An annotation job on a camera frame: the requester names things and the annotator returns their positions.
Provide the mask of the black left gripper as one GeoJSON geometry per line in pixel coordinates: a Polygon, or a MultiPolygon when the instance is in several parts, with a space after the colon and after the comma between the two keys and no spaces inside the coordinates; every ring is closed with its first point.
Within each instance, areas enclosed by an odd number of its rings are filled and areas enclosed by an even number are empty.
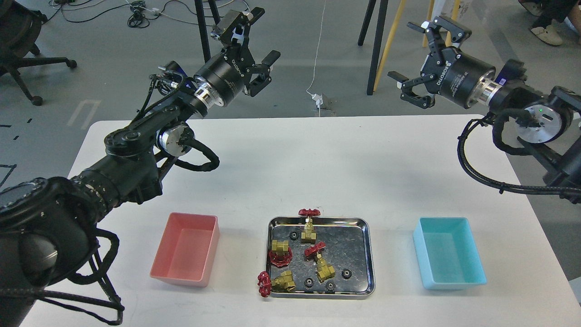
{"type": "Polygon", "coordinates": [[[260,7],[250,12],[229,10],[212,27],[211,37],[220,41],[222,49],[195,73],[195,86],[209,94],[211,105],[227,106],[241,92],[254,97],[272,81],[271,67],[281,53],[272,50],[255,64],[249,49],[250,27],[264,13],[260,7]],[[238,53],[232,50],[235,45],[238,53]]]}

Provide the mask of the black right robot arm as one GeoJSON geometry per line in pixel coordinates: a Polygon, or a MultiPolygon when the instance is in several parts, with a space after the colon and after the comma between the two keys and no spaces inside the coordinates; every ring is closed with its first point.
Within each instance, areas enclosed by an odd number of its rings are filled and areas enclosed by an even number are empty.
{"type": "Polygon", "coordinates": [[[401,99],[423,109],[434,106],[436,95],[465,109],[478,102],[488,107],[488,114],[470,120],[458,137],[457,156],[463,170],[501,193],[558,195],[579,203],[579,139],[563,155],[548,143],[562,136],[574,113],[580,112],[580,96],[561,86],[553,87],[548,95],[529,87],[521,61],[509,60],[497,73],[491,64],[462,52],[459,46],[472,32],[450,17],[436,16],[421,25],[409,22],[408,27],[427,37],[430,52],[419,77],[409,79],[395,71],[388,73],[397,81],[401,99]],[[465,153],[468,136],[478,125],[492,126],[492,142],[504,153],[532,156],[541,163],[547,171],[544,185],[510,184],[479,173],[465,153]]]}

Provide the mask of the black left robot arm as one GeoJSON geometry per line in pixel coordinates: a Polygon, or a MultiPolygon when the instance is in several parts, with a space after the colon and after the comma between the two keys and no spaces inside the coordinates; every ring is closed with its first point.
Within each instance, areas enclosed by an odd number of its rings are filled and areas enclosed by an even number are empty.
{"type": "Polygon", "coordinates": [[[150,89],[162,99],[147,102],[125,128],[104,138],[106,156],[72,178],[36,178],[1,192],[1,325],[18,327],[36,301],[83,312],[70,302],[114,309],[124,306],[108,278],[118,254],[116,234],[98,223],[123,203],[141,204],[162,194],[172,166],[208,172],[218,156],[195,138],[187,120],[227,106],[240,93],[256,96],[271,82],[280,57],[272,50],[257,63],[249,50],[252,25],[265,10],[229,11],[212,28],[222,50],[193,76],[175,62],[153,75],[150,89]]]}

